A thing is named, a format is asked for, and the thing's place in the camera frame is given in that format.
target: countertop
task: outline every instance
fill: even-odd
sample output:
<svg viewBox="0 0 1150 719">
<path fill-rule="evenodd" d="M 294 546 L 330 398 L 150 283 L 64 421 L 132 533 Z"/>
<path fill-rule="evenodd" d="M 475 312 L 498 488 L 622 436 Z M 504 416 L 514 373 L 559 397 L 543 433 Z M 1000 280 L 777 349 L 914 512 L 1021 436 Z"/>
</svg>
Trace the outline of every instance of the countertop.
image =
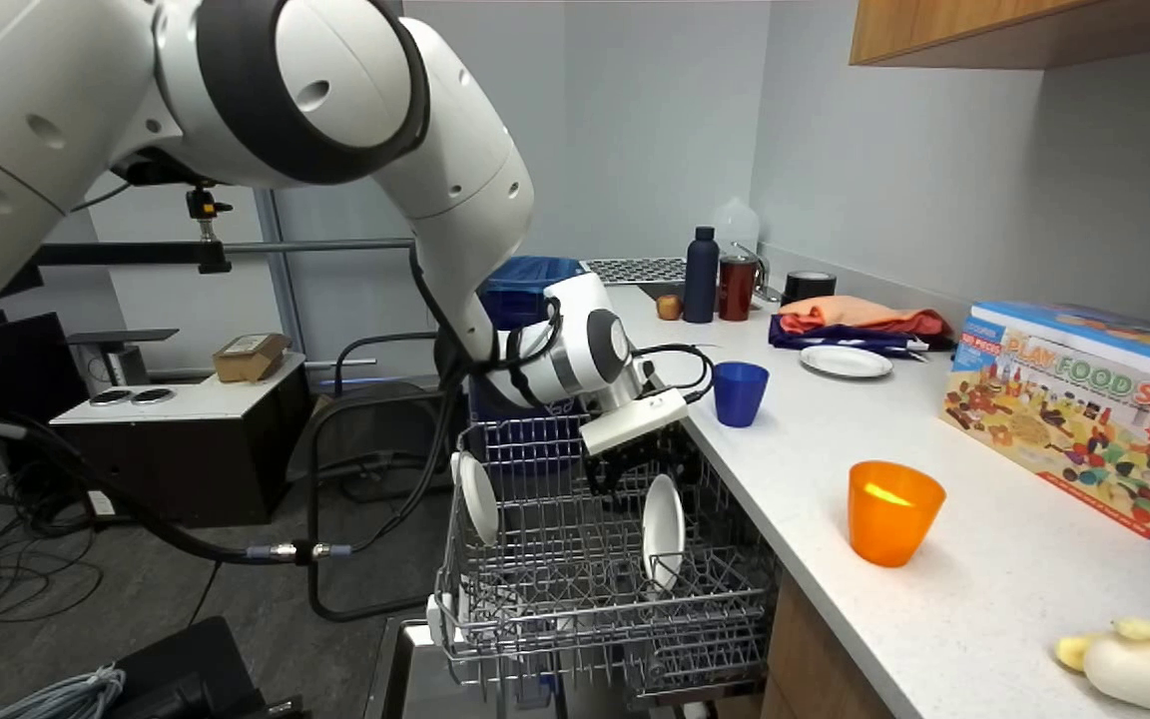
<svg viewBox="0 0 1150 719">
<path fill-rule="evenodd" d="M 126 385 L 110 390 L 173 390 L 164 398 L 83 398 L 52 421 L 52 426 L 77 424 L 185 424 L 185 421 L 242 421 L 269 390 L 277 390 L 292 373 L 301 373 L 303 357 L 286 353 L 285 365 L 258 385 L 221 385 L 209 377 L 200 385 Z"/>
<path fill-rule="evenodd" d="M 1065 675 L 1052 642 L 1107 631 L 1114 614 L 1150 619 L 1150 538 L 952 426 L 938 416 L 946 357 L 844 385 L 771 349 L 763 308 L 747 324 L 664 324 L 634 287 L 612 287 L 612 305 L 634 349 L 700 344 L 709 361 L 771 368 L 756 426 L 723 426 L 709 398 L 685 426 L 893 717 L 1146 717 Z M 655 368 L 682 385 L 696 361 Z M 946 488 L 908 569 L 876 569 L 848 542 L 860 461 L 898 461 Z"/>
</svg>

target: upper cabinet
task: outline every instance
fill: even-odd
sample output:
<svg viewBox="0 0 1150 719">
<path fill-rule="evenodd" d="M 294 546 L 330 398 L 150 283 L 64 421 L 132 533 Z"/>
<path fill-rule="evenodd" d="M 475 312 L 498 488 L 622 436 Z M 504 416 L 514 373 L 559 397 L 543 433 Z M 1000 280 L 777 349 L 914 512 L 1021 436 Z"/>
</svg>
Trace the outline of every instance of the upper cabinet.
<svg viewBox="0 0 1150 719">
<path fill-rule="evenodd" d="M 1150 52 L 1150 0 L 860 0 L 856 63 L 1060 70 Z"/>
</svg>

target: small item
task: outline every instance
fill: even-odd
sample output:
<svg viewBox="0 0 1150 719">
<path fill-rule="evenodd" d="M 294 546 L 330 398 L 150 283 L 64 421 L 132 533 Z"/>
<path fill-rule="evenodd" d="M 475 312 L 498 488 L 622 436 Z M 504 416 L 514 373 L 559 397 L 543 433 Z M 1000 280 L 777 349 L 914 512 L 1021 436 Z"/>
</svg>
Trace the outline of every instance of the small item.
<svg viewBox="0 0 1150 719">
<path fill-rule="evenodd" d="M 277 332 L 234 335 L 217 353 L 221 385 L 258 385 L 285 365 L 286 338 Z"/>
<path fill-rule="evenodd" d="M 486 468 L 470 452 L 451 452 L 451 480 L 478 538 L 498 546 L 498 504 Z"/>
<path fill-rule="evenodd" d="M 709 380 L 716 380 L 717 424 L 751 426 L 759 421 L 771 373 L 759 365 L 717 365 Z"/>
<path fill-rule="evenodd" d="M 682 317 L 682 299 L 678 297 L 655 297 L 655 317 L 658 319 L 678 319 Z"/>
<path fill-rule="evenodd" d="M 893 373 L 893 365 L 878 353 L 867 349 L 803 349 L 803 368 L 831 377 L 831 380 L 882 380 Z"/>
<path fill-rule="evenodd" d="M 946 490 L 901 465 L 852 468 L 852 546 L 878 569 L 901 569 L 922 546 Z"/>
<path fill-rule="evenodd" d="M 136 390 L 132 404 L 164 404 L 173 397 L 176 397 L 173 388 L 149 388 L 149 390 Z"/>
<path fill-rule="evenodd" d="M 709 324 L 717 292 L 717 243 L 709 227 L 696 227 L 685 249 L 685 287 L 682 287 L 682 319 Z"/>
<path fill-rule="evenodd" d="M 827 272 L 787 272 L 777 305 L 833 297 L 833 292 L 839 292 L 839 280 Z"/>
<path fill-rule="evenodd" d="M 751 292 L 759 287 L 763 264 L 756 256 L 723 261 L 717 319 L 747 319 Z"/>
<path fill-rule="evenodd" d="M 95 390 L 89 404 L 125 404 L 132 398 L 132 390 L 117 388 L 117 390 Z"/>
<path fill-rule="evenodd" d="M 685 560 L 685 508 L 670 477 L 655 477 L 642 504 L 642 569 L 652 586 L 670 593 Z"/>
</svg>

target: bottle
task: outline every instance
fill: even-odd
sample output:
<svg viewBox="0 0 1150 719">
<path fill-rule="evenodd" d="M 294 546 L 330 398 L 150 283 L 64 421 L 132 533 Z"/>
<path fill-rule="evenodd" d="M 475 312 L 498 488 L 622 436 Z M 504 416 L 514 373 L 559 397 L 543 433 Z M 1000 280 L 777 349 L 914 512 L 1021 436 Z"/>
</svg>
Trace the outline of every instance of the bottle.
<svg viewBox="0 0 1150 719">
<path fill-rule="evenodd" d="M 682 287 L 682 319 L 709 324 L 717 283 L 717 243 L 709 227 L 696 227 L 685 249 L 685 287 Z"/>
</svg>

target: wire rack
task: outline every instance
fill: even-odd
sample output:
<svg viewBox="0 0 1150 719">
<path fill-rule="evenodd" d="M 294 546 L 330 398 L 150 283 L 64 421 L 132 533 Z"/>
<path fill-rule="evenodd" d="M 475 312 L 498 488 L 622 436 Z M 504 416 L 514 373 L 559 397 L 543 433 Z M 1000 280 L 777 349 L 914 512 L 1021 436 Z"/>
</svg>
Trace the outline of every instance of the wire rack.
<svg viewBox="0 0 1150 719">
<path fill-rule="evenodd" d="M 482 546 L 454 490 L 434 635 L 451 675 L 506 682 L 622 682 L 632 701 L 709 695 L 763 681 L 776 562 L 709 525 L 736 504 L 709 472 L 682 482 L 685 553 L 642 560 L 642 496 L 664 465 L 627 468 L 615 496 L 588 482 L 579 416 L 470 424 L 498 500 Z"/>
</svg>

